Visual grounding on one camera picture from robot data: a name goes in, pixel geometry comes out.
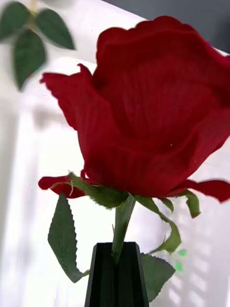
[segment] rose stem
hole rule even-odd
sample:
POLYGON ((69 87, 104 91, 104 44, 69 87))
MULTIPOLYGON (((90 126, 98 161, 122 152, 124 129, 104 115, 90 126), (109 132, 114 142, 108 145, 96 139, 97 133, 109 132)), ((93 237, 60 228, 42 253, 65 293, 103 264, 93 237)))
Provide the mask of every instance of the rose stem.
POLYGON ((128 223, 133 212, 136 200, 132 195, 129 195, 124 205, 116 207, 115 212, 115 230, 112 245, 112 256, 115 264, 118 264, 123 243, 128 228, 128 223))

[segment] vase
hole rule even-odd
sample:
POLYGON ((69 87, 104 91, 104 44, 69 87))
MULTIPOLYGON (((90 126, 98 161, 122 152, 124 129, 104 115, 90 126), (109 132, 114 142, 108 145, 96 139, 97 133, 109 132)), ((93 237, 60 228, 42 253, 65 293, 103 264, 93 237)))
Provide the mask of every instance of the vase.
POLYGON ((117 265, 112 257, 112 243, 94 246, 85 307, 149 307, 136 242, 124 242, 117 265))

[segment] fabric petal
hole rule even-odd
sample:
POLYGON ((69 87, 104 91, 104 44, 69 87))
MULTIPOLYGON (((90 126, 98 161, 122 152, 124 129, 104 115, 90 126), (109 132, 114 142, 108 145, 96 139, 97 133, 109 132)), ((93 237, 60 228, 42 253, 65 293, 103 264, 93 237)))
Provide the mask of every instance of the fabric petal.
POLYGON ((82 84, 81 73, 71 76, 59 73, 44 73, 40 83, 45 83, 47 89, 58 100, 58 105, 62 109, 67 123, 74 130, 78 130, 78 123, 74 112, 78 103, 75 87, 82 84))
POLYGON ((211 196, 224 202, 230 199, 230 182, 223 180, 208 180, 202 182, 195 182, 187 180, 185 182, 188 189, 194 189, 207 196, 211 196))
MULTIPOLYGON (((158 60, 162 55, 160 46, 164 53, 170 50, 168 53, 171 54, 175 49, 179 53, 190 50, 203 60, 206 58, 211 63, 230 67, 226 57, 213 49, 195 29, 172 17, 144 21, 129 30, 111 28, 106 31, 98 39, 98 66, 93 74, 97 88, 113 82, 121 72, 131 70, 137 63, 148 62, 153 58, 158 60)), ((189 59, 189 55, 182 54, 181 57, 186 57, 186 61, 189 59)))
POLYGON ((72 189, 72 186, 65 182, 70 182, 69 176, 42 177, 38 185, 41 189, 46 190, 50 189, 54 184, 60 183, 52 188, 52 191, 58 195, 63 192, 67 198, 78 198, 85 195, 83 191, 75 187, 72 189))
POLYGON ((161 16, 153 21, 142 21, 135 28, 125 30, 123 28, 109 28, 103 31, 97 41, 97 63, 99 64, 104 56, 106 46, 109 44, 116 45, 122 42, 130 42, 137 40, 139 36, 150 35, 157 31, 179 30, 179 31, 195 31, 195 29, 187 24, 182 24, 179 20, 170 16, 161 16))

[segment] rose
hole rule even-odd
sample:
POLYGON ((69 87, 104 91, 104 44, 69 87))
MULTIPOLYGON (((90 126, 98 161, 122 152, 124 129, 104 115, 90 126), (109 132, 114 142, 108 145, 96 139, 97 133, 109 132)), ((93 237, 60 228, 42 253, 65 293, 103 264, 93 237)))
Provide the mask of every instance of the rose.
MULTIPOLYGON (((90 181, 141 196, 193 188, 230 198, 227 182, 187 179, 230 135, 229 58, 166 16, 102 32, 96 56, 93 76, 80 65, 80 73, 45 73, 41 81, 78 132, 90 181)), ((39 185, 68 180, 44 177, 39 185)))

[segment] red petal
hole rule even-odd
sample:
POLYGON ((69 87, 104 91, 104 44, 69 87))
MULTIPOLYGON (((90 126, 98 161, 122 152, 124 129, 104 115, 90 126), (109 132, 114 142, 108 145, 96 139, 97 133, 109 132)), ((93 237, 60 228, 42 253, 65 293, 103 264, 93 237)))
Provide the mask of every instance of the red petal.
POLYGON ((195 29, 187 24, 182 24, 179 20, 170 16, 161 16, 153 21, 143 21, 136 25, 135 28, 125 30, 123 28, 109 28, 103 31, 97 41, 97 63, 102 60, 105 49, 108 45, 117 45, 122 42, 130 43, 137 40, 140 36, 150 35, 163 30, 179 30, 179 31, 195 31, 195 29))
POLYGON ((68 176, 42 177, 38 181, 38 185, 42 190, 47 190, 51 188, 54 184, 59 182, 69 182, 69 177, 68 176))
POLYGON ((187 188, 194 189, 207 196, 214 197, 220 202, 230 199, 230 182, 222 180, 209 180, 202 182, 187 180, 185 184, 187 188))
POLYGON ((172 55, 173 50, 177 50, 185 61, 189 59, 186 51, 190 50, 203 59, 209 58, 220 66, 230 67, 226 57, 207 44, 195 29, 172 17, 163 16, 141 22, 130 30, 111 28, 103 32, 98 39, 98 66, 93 74, 93 82, 100 88, 112 82, 112 79, 119 78, 123 71, 153 58, 157 61, 164 53, 172 55))
POLYGON ((78 129, 76 114, 73 112, 77 108, 78 100, 74 93, 76 85, 82 81, 81 73, 66 76, 59 73, 44 73, 41 83, 45 83, 51 94, 58 100, 58 105, 62 109, 67 123, 78 129))
POLYGON ((63 192, 67 198, 78 198, 81 196, 84 196, 84 192, 79 190, 78 188, 73 188, 68 184, 65 184, 65 182, 69 182, 69 176, 59 176, 59 177, 42 177, 38 185, 41 189, 49 189, 51 188, 55 183, 59 183, 57 186, 52 188, 52 191, 56 194, 60 195, 61 192, 63 192))

